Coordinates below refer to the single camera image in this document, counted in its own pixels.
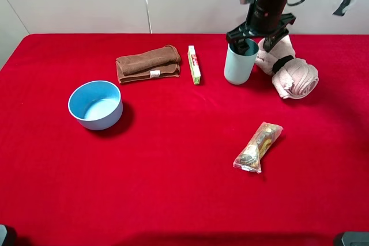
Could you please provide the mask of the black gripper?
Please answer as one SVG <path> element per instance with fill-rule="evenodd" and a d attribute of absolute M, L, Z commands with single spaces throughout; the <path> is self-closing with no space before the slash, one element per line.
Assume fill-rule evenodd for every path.
<path fill-rule="evenodd" d="M 276 17 L 258 18 L 255 14 L 247 16 L 245 22 L 238 25 L 233 30 L 227 32 L 226 40 L 234 44 L 234 52 L 238 55 L 245 55 L 250 46 L 247 38 L 265 37 L 263 48 L 270 52 L 273 47 L 289 34 L 288 24 L 293 24 L 296 17 L 292 13 L 282 14 L 279 19 Z"/>

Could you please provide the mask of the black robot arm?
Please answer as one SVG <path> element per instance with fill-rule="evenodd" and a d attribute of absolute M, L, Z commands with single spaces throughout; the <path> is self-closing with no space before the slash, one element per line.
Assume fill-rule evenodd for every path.
<path fill-rule="evenodd" d="M 263 48 L 269 52 L 282 38 L 289 34 L 287 25 L 293 24 L 296 17 L 284 14 L 288 0 L 240 0 L 248 4 L 245 22 L 227 32 L 226 39 L 231 48 L 244 55 L 251 46 L 248 39 L 264 38 Z"/>

